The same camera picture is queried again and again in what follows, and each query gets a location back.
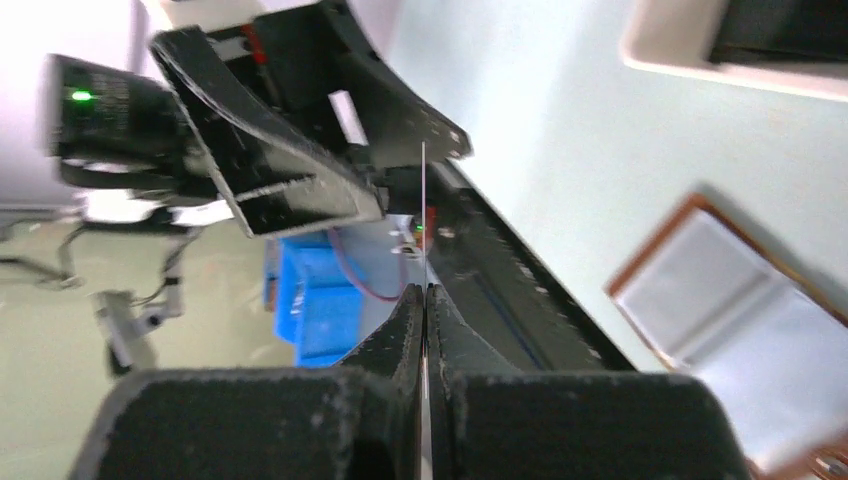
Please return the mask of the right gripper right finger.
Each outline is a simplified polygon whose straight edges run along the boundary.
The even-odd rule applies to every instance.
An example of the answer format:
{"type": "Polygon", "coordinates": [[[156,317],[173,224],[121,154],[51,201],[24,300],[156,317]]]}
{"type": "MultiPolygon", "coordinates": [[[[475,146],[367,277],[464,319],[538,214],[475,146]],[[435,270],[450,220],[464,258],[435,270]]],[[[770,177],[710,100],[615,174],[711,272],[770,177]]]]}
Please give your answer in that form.
{"type": "Polygon", "coordinates": [[[723,408],[699,380],[523,372],[440,285],[425,304],[437,479],[747,479],[723,408]]]}

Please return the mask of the brown leather card holder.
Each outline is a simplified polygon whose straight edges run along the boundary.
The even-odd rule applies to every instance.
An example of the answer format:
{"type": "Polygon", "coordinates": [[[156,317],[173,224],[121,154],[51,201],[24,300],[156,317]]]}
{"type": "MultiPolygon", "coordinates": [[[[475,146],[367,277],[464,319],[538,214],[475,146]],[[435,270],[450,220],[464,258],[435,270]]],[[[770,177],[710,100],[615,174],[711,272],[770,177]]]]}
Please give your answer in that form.
{"type": "Polygon", "coordinates": [[[659,361],[720,400],[755,478],[846,477],[847,317],[705,195],[606,292],[659,361]]]}

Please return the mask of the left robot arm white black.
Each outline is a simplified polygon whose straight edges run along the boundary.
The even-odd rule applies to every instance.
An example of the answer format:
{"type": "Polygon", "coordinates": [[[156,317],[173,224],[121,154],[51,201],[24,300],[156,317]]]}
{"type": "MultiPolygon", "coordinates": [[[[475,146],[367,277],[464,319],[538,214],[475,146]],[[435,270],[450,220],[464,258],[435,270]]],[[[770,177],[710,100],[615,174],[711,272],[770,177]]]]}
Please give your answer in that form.
{"type": "Polygon", "coordinates": [[[43,130],[62,180],[173,206],[226,202],[250,237],[417,209],[467,133],[382,60],[345,1],[149,1],[162,82],[52,55],[43,130]]]}

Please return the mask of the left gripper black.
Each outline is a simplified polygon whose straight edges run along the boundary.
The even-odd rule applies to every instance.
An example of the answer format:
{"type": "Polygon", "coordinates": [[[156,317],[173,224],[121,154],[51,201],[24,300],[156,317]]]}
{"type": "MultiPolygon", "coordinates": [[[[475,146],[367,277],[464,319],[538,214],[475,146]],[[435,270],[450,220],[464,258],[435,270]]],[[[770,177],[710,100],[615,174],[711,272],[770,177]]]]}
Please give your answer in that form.
{"type": "Polygon", "coordinates": [[[346,1],[270,12],[185,1],[150,51],[249,237],[383,218],[398,168],[462,159],[470,137],[382,60],[346,1]]]}

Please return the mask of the white plastic tray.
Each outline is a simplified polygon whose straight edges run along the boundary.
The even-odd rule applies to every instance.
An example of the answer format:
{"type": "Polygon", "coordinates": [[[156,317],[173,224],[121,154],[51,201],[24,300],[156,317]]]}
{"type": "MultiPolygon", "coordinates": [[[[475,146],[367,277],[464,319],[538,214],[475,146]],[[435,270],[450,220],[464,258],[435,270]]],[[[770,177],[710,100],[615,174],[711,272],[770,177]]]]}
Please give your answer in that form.
{"type": "Polygon", "coordinates": [[[844,1],[638,1],[620,42],[633,68],[844,102],[844,1]]]}

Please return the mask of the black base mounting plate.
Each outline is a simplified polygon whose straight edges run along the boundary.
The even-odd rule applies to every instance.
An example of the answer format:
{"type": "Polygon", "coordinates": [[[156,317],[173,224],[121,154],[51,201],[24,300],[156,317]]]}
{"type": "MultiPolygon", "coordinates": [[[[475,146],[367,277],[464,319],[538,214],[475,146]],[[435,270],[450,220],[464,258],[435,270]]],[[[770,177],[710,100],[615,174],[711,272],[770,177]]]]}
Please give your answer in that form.
{"type": "Polygon", "coordinates": [[[482,195],[446,162],[427,168],[428,260],[464,320],[525,371],[633,364],[482,195]]]}

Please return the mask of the blue plastic crate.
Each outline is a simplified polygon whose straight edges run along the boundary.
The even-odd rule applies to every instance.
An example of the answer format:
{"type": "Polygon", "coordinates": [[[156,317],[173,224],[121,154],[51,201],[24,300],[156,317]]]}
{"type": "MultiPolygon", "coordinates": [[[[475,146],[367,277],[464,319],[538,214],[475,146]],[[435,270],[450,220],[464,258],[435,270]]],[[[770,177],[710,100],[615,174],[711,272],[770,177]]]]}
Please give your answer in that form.
{"type": "Polygon", "coordinates": [[[322,234],[269,243],[265,295],[274,312],[273,332],[294,349],[297,367],[328,367],[360,342],[364,295],[343,272],[322,234]]]}

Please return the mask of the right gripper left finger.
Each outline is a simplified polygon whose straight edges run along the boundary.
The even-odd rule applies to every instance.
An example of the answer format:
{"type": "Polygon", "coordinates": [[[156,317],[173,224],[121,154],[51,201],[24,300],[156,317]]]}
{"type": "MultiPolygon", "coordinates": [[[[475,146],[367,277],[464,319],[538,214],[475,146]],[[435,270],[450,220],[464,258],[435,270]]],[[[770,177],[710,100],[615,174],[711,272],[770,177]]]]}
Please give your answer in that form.
{"type": "Polygon", "coordinates": [[[104,399],[73,479],[416,479],[424,293],[328,368],[146,370],[104,399]]]}

